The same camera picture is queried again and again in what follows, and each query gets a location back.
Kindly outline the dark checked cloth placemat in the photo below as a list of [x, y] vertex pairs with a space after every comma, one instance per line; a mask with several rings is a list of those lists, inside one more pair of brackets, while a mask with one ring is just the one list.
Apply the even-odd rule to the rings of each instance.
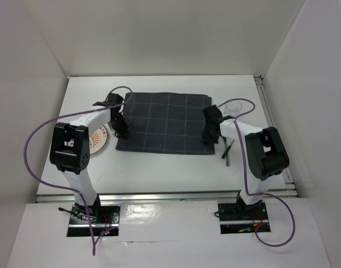
[[213, 155], [213, 144], [201, 140], [205, 128], [203, 109], [212, 105], [205, 94], [126, 94], [123, 118], [128, 137], [116, 150], [175, 155]]

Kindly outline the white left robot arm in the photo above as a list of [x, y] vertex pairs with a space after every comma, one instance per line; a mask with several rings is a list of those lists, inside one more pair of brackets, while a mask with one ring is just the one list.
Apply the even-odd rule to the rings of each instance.
[[89, 138], [105, 124], [115, 131], [117, 138], [128, 138], [129, 126], [120, 112], [123, 102], [120, 95], [109, 93], [105, 101], [93, 104], [96, 109], [103, 108], [102, 111], [84, 114], [70, 123], [59, 122], [54, 127], [50, 162], [75, 189], [76, 212], [90, 223], [101, 218], [102, 209], [87, 169], [90, 162]]

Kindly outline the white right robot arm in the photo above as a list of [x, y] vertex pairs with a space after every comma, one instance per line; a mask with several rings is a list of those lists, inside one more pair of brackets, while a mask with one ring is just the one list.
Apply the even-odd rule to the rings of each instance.
[[290, 164], [280, 134], [275, 127], [259, 128], [232, 116], [224, 117], [215, 105], [204, 108], [203, 115], [203, 143], [213, 145], [220, 137], [237, 139], [240, 143], [244, 187], [236, 197], [234, 210], [239, 218], [247, 219], [261, 205], [273, 177], [280, 175]]

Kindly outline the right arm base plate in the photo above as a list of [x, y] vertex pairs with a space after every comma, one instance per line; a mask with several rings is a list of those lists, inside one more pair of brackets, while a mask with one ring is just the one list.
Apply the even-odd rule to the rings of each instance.
[[240, 209], [235, 203], [218, 203], [218, 210], [214, 216], [219, 219], [220, 232], [224, 234], [243, 234], [257, 232], [271, 232], [267, 208], [260, 202], [248, 211]]

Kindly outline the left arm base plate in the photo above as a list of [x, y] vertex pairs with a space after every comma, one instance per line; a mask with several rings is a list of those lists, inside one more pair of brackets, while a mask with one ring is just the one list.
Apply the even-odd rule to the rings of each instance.
[[[101, 206], [97, 216], [91, 216], [90, 221], [94, 235], [98, 237], [104, 232], [105, 237], [113, 237], [119, 235], [119, 219], [121, 205], [105, 205]], [[88, 217], [86, 214], [76, 213], [72, 207], [67, 237], [90, 237], [88, 225]]]

